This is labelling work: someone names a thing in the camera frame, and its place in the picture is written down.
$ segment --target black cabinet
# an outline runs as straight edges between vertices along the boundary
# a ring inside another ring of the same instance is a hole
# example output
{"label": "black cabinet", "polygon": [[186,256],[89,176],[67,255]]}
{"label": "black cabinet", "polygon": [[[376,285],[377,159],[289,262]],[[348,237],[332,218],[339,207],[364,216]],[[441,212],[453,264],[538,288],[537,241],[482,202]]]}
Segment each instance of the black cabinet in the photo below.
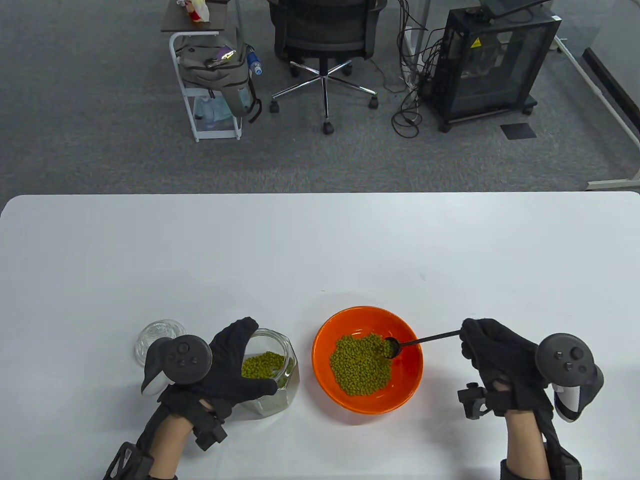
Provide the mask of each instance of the black cabinet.
{"label": "black cabinet", "polygon": [[542,6],[492,20],[482,9],[451,10],[427,95],[440,130],[503,111],[530,114],[529,91],[560,21]]}

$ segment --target green bean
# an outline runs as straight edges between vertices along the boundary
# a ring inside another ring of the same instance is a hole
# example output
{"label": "green bean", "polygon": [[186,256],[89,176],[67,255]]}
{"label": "green bean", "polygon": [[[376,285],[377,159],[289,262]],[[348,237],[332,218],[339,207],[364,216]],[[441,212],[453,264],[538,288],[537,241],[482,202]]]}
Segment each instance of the green bean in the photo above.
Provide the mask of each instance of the green bean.
{"label": "green bean", "polygon": [[381,335],[362,339],[345,335],[337,341],[329,363],[335,381],[349,396],[372,395],[391,381],[392,346]]}
{"label": "green bean", "polygon": [[283,366],[284,356],[268,351],[261,355],[245,358],[242,364],[242,376],[245,378],[274,378]]}

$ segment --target gloved hand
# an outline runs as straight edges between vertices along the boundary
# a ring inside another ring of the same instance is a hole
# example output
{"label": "gloved hand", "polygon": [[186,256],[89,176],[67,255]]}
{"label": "gloved hand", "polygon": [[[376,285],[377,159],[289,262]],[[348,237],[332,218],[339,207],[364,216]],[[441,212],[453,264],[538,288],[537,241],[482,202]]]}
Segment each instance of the gloved hand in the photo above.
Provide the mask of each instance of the gloved hand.
{"label": "gloved hand", "polygon": [[[535,343],[492,318],[466,319],[460,340],[462,355],[478,370],[487,391],[508,390],[500,393],[504,410],[553,410],[544,391],[548,381],[536,367]],[[507,388],[496,388],[496,382]],[[487,407],[493,408],[489,397]]]}
{"label": "gloved hand", "polygon": [[167,388],[183,388],[202,394],[215,410],[228,410],[228,413],[237,403],[275,394],[278,390],[275,380],[242,376],[244,349],[257,329],[258,324],[251,317],[233,322],[216,334],[209,344],[213,360],[205,378],[190,385],[170,385]]}

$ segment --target spoon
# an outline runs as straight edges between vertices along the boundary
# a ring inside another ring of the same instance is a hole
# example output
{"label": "spoon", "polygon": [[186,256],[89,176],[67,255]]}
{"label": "spoon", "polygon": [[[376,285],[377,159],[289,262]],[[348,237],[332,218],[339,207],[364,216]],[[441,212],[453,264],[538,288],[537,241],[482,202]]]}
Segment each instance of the spoon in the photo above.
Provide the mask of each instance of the spoon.
{"label": "spoon", "polygon": [[410,342],[400,343],[393,337],[387,337],[385,340],[389,342],[393,348],[391,356],[387,358],[395,358],[400,355],[400,352],[404,347],[409,347],[411,345],[417,345],[418,343],[423,342],[431,342],[432,340],[440,340],[446,339],[447,337],[457,337],[460,334],[459,330],[454,330],[453,332],[439,333],[438,335],[432,335],[430,337],[424,337],[423,339],[411,340]]}

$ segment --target backpack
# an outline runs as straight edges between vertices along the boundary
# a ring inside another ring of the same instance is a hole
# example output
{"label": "backpack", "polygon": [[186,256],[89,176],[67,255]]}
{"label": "backpack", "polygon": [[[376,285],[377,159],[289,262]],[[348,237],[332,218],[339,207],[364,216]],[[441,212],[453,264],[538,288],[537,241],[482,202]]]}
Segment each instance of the backpack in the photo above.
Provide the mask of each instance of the backpack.
{"label": "backpack", "polygon": [[[211,60],[217,58],[219,50],[226,46],[235,48],[236,53],[227,62],[207,68],[207,64],[210,65]],[[247,53],[240,30],[236,31],[236,38],[231,40],[221,35],[184,36],[176,42],[175,49],[180,76],[185,86],[206,88],[212,97],[214,90],[221,92],[236,118],[249,115],[258,105],[258,112],[249,120],[252,124],[262,113],[262,101],[255,94],[246,62]],[[243,88],[248,88],[252,96],[252,103],[248,108],[240,97],[240,90]]]}

